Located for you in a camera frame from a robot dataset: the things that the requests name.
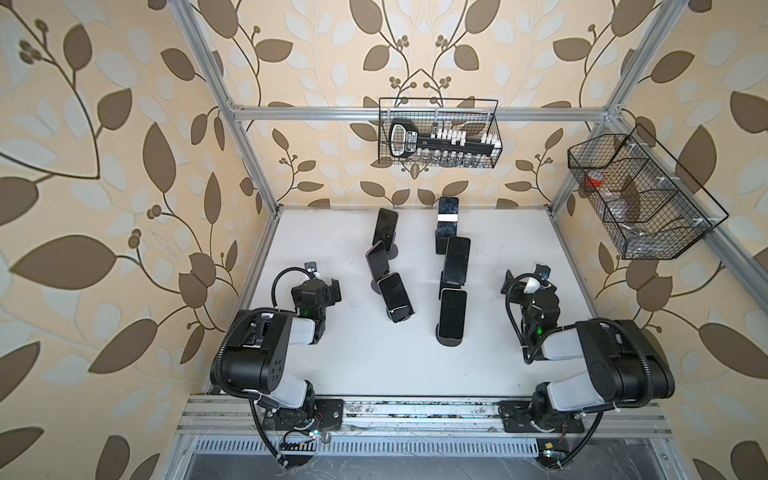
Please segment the green phone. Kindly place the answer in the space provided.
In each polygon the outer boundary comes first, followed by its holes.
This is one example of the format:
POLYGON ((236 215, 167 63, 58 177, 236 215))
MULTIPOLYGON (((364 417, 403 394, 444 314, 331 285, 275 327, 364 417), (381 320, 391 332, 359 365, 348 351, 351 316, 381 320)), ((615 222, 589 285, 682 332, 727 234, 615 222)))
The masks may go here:
POLYGON ((409 319, 414 309, 400 275, 392 272, 378 281, 378 287, 387 308, 387 316, 393 323, 409 319))

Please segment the black phone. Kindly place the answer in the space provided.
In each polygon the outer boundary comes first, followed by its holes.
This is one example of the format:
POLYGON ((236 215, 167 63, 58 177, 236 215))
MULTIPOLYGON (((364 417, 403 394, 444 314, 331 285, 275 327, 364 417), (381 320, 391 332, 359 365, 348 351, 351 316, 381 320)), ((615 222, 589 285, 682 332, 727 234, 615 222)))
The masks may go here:
POLYGON ((443 337, 463 339, 467 293, 460 289, 443 289, 441 292, 438 325, 443 337))

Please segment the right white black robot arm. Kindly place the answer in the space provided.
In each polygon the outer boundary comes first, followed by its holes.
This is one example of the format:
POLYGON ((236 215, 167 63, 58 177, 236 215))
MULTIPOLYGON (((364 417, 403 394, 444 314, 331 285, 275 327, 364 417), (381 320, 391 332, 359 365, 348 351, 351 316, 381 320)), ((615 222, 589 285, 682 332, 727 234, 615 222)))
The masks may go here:
POLYGON ((579 360, 584 370, 540 383, 528 405, 509 414, 550 429, 575 414, 642 408, 672 397, 676 385, 667 362, 633 321, 596 317, 559 323, 560 300, 550 273, 545 264, 531 273, 505 272, 500 293, 523 362, 579 360))

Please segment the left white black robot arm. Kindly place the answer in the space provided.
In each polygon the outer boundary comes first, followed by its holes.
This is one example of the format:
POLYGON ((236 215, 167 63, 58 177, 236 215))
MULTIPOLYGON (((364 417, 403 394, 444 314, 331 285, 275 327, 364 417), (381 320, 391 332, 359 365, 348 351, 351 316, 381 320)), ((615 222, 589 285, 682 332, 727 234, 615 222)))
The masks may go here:
POLYGON ((288 267, 273 280, 272 305, 237 313, 213 359, 210 381, 221 392, 299 422, 316 416, 314 387, 287 368, 288 347, 315 345, 326 329, 327 308, 342 300, 340 284, 317 274, 314 262, 288 267), (277 286, 289 273, 306 280, 291 289, 292 310, 277 306, 277 286))

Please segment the back left round stand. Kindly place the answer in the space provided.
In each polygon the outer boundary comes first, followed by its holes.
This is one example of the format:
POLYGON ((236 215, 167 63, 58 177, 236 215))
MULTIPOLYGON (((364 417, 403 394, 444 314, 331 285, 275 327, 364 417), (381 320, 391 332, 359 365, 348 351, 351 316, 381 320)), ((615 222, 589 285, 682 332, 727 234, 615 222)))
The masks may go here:
POLYGON ((398 246, 395 243, 391 243, 389 248, 385 250, 385 253, 388 260, 395 259, 399 254, 398 246))

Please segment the front right black stand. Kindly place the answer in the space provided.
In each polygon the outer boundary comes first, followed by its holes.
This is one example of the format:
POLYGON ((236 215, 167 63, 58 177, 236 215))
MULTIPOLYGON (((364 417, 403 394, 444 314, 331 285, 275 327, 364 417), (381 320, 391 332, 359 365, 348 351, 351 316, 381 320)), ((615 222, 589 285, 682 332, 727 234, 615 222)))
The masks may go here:
POLYGON ((456 346, 459 346, 463 341, 461 337, 459 338, 443 337, 440 334, 439 326, 436 326, 436 339, 441 345, 445 347, 456 347, 456 346))

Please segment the back left phone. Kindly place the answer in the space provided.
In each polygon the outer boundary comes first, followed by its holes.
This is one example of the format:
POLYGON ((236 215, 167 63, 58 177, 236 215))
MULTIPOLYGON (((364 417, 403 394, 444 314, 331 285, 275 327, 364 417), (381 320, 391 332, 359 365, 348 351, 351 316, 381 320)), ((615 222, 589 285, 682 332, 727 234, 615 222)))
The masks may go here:
POLYGON ((390 252, 394 245, 398 213, 394 210, 380 208, 378 210, 374 227, 372 244, 383 243, 386 252, 390 252))

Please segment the back right phone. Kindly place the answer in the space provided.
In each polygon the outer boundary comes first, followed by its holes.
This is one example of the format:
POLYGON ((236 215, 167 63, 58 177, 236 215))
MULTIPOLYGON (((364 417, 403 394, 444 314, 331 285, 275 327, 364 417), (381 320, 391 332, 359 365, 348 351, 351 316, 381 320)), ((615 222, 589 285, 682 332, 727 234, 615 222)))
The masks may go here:
POLYGON ((457 197, 441 197, 438 202, 436 237, 448 239, 457 235, 459 199, 457 197))

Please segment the red capped clear item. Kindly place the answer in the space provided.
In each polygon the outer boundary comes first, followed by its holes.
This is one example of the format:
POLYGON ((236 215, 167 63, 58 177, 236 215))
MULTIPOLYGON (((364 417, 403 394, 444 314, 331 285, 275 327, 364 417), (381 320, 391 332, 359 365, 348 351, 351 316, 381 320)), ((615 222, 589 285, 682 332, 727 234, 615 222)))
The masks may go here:
POLYGON ((601 170, 590 170, 584 176, 584 190, 586 192, 599 191, 605 182, 605 176, 601 170))

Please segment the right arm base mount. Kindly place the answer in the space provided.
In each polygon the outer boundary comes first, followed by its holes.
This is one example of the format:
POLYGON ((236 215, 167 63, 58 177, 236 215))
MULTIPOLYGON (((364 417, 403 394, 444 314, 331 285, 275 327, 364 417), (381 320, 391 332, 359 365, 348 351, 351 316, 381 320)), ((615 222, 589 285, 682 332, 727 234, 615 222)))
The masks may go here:
POLYGON ((498 414, 506 433, 563 435, 586 431, 578 414, 536 406, 531 400, 500 401, 498 414))

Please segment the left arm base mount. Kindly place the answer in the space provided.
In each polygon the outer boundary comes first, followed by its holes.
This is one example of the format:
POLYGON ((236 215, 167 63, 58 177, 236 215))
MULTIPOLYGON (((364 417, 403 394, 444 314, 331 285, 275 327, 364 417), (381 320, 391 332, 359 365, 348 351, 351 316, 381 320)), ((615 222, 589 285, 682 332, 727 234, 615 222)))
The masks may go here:
POLYGON ((335 431, 343 422, 345 402, 340 398, 308 398, 298 409, 272 409, 265 413, 266 428, 275 431, 335 431))

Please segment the front aluminium rail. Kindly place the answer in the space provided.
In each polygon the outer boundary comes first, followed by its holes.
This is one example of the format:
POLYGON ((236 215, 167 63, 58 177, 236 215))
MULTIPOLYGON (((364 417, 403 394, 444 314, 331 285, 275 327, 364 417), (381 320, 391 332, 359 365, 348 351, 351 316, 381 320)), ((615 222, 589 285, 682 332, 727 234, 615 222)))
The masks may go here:
MULTIPOLYGON (((574 446, 593 423, 537 429, 514 418, 524 400, 500 397, 320 396, 314 425, 293 433, 277 414, 261 424, 286 456, 533 459, 574 446)), ((251 409, 223 395, 194 395, 177 434, 200 454, 266 454, 251 409)))

